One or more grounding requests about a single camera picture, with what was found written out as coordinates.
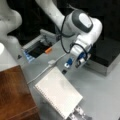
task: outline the wooden surface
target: wooden surface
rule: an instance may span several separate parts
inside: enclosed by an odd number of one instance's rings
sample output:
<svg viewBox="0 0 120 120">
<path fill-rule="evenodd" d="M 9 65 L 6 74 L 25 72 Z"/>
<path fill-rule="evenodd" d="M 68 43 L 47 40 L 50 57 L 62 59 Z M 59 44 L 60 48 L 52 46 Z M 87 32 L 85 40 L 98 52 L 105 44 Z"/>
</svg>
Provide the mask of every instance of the wooden surface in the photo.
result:
<svg viewBox="0 0 120 120">
<path fill-rule="evenodd" d="M 0 72 L 0 120 L 39 120 L 20 66 Z"/>
</svg>

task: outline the cable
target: cable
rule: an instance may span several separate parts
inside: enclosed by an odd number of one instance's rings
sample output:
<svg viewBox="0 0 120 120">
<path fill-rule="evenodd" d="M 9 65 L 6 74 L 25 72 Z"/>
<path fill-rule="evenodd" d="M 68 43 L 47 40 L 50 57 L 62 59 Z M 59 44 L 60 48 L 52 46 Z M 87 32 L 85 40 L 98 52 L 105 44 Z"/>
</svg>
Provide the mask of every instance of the cable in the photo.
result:
<svg viewBox="0 0 120 120">
<path fill-rule="evenodd" d="M 65 16 L 65 18 L 64 18 L 64 20 L 63 20 L 63 23 L 62 23 L 61 33 L 63 33 L 63 27 L 64 27 L 64 24 L 65 24 L 66 17 L 67 17 L 67 16 Z M 65 53 L 67 53 L 67 54 L 70 53 L 70 50 L 67 51 L 67 50 L 65 49 L 64 45 L 63 45 L 62 34 L 61 34 L 61 46 L 62 46 L 63 50 L 65 51 Z"/>
<path fill-rule="evenodd" d="M 48 69 L 54 67 L 56 65 L 56 63 L 65 56 L 66 54 L 63 54 L 62 56 L 60 56 L 57 60 L 51 60 L 48 62 L 48 66 L 40 73 L 38 74 L 33 80 L 30 80 L 27 84 L 29 85 L 30 83 L 32 83 L 33 81 L 35 81 L 38 77 L 40 77 L 43 73 L 45 73 Z"/>
</svg>

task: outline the metal surface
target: metal surface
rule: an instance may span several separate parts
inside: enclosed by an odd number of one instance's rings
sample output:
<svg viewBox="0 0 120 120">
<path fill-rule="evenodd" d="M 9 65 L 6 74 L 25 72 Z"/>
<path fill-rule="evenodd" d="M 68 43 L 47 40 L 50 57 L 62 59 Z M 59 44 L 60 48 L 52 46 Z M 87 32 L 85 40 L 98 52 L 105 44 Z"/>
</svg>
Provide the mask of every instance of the metal surface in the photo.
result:
<svg viewBox="0 0 120 120">
<path fill-rule="evenodd" d="M 48 66 L 48 61 L 57 59 L 64 54 L 60 42 L 56 43 L 49 55 L 42 54 L 30 64 L 23 66 L 23 72 L 27 82 L 34 79 Z M 69 56 L 61 59 L 57 66 L 62 71 L 64 63 Z M 83 95 L 80 106 L 93 120 L 118 120 L 120 117 L 120 63 L 108 76 L 102 76 L 85 67 L 72 68 L 65 75 L 70 83 Z M 34 90 L 34 85 L 43 77 L 29 85 L 33 98 L 40 108 L 41 120 L 62 120 L 62 118 L 50 107 L 45 100 Z"/>
</svg>

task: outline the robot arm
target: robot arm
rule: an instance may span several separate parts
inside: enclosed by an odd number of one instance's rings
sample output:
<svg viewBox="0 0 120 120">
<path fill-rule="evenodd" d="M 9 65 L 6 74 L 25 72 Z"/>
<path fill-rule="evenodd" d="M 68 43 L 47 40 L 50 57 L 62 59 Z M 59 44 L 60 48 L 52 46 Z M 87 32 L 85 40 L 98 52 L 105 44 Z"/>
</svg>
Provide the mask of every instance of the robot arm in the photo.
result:
<svg viewBox="0 0 120 120">
<path fill-rule="evenodd" d="M 77 38 L 70 50 L 81 64 L 89 59 L 87 53 L 97 41 L 102 31 L 101 22 L 88 16 L 82 10 L 74 10 L 67 17 L 57 9 L 52 0 L 36 0 L 38 5 L 65 35 L 76 34 Z"/>
</svg>

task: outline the brown wooden panel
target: brown wooden panel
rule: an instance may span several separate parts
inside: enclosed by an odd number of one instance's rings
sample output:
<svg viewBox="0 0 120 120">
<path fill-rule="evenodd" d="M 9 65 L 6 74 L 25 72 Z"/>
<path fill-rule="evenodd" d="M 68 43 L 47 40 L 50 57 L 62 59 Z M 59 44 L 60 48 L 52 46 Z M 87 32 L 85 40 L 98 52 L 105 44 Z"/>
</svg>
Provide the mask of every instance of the brown wooden panel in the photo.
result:
<svg viewBox="0 0 120 120">
<path fill-rule="evenodd" d="M 0 72 L 0 120 L 24 120 L 36 113 L 20 66 Z"/>
</svg>

